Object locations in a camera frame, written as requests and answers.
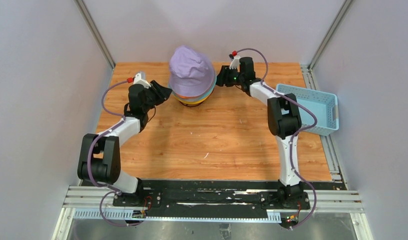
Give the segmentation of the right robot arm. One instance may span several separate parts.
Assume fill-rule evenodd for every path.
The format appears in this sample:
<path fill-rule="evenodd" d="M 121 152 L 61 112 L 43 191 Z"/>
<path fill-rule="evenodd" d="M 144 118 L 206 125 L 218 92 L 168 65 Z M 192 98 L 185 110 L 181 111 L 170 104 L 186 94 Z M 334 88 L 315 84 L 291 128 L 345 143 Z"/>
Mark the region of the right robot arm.
<path fill-rule="evenodd" d="M 262 196 L 264 205 L 280 205 L 289 209 L 298 206 L 304 193 L 299 177 L 295 133 L 302 121 L 294 94 L 279 93 L 256 77 L 251 57 L 234 58 L 230 65 L 223 65 L 217 75 L 220 87 L 237 86 L 250 97 L 260 100 L 267 107 L 268 128 L 275 136 L 280 157 L 280 177 L 276 196 Z"/>

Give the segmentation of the yellow bucket hat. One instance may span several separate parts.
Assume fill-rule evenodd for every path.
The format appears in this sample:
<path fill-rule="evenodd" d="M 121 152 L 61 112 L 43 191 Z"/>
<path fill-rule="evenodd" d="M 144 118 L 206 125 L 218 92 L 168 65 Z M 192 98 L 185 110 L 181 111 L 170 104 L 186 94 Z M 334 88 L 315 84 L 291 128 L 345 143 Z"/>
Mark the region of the yellow bucket hat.
<path fill-rule="evenodd" d="M 178 96 L 178 95 L 173 95 L 173 97 L 174 97 L 176 100 L 178 100 L 179 102 L 191 103 L 191 104 L 201 103 L 201 102 L 204 102 L 205 100 L 208 99 L 208 96 L 206 96 L 206 97 L 200 97 L 199 99 L 194 99 L 194 98 L 182 98 L 182 97 L 180 97 L 180 96 Z"/>

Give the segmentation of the lavender hat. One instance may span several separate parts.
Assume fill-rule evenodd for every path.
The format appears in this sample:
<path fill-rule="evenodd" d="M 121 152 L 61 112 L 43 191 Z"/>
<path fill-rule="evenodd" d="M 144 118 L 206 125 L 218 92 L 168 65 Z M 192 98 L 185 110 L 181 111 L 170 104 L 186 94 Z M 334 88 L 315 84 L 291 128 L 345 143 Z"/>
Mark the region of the lavender hat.
<path fill-rule="evenodd" d="M 169 60 L 169 86 L 177 95 L 194 98 L 213 86 L 216 73 L 210 59 L 187 45 L 175 49 Z"/>

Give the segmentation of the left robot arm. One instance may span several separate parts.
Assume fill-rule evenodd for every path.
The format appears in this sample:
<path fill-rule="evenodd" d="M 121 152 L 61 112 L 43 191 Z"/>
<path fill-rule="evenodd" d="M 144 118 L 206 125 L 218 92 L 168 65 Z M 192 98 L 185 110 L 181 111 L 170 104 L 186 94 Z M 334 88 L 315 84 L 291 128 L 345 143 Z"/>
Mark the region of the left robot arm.
<path fill-rule="evenodd" d="M 141 180 L 121 169 L 120 147 L 131 137 L 146 127 L 148 112 L 167 101 L 172 90 L 158 84 L 155 80 L 148 86 L 134 83 L 128 88 L 128 102 L 124 105 L 121 119 L 101 133 L 88 133 L 83 136 L 77 176 L 94 186 L 108 187 L 116 194 L 126 193 L 126 201 L 134 207 L 145 200 L 140 190 Z"/>

